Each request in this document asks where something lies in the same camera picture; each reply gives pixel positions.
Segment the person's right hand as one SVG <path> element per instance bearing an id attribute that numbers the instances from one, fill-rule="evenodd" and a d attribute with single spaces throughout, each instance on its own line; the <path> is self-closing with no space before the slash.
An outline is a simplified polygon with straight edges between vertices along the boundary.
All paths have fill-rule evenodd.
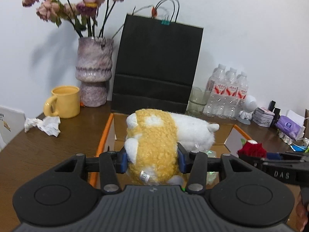
<path id="1" fill-rule="evenodd" d="M 297 198 L 297 205 L 295 208 L 295 212 L 296 212 L 296 222 L 295 222 L 296 229 L 298 231 L 303 231 L 308 223 L 308 217 L 307 217 L 308 205 L 307 206 L 303 205 L 301 193 L 299 193 Z"/>

